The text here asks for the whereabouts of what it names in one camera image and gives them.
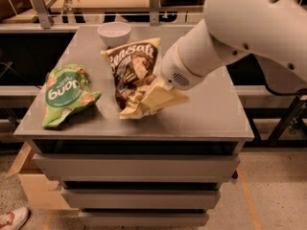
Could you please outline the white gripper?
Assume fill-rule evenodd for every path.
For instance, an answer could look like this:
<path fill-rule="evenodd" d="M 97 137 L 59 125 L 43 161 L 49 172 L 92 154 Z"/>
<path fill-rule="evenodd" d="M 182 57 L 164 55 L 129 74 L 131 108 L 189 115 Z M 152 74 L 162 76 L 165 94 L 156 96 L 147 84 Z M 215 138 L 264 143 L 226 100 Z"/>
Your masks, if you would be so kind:
<path fill-rule="evenodd" d="M 183 64 L 177 43 L 162 58 L 159 75 L 166 82 L 157 81 L 141 100 L 149 110 L 188 103 L 189 97 L 179 90 L 190 90 L 204 80 L 204 77 L 192 73 Z"/>

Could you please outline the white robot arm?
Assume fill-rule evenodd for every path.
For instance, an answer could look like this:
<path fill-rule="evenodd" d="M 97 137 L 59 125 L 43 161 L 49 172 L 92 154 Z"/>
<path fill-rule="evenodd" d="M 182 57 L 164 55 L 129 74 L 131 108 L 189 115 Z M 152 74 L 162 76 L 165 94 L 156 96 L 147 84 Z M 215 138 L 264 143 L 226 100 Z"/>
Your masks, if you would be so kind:
<path fill-rule="evenodd" d="M 248 54 L 307 78 L 307 13 L 294 0 L 205 0 L 203 19 L 166 52 L 141 103 L 181 104 L 180 92 Z"/>

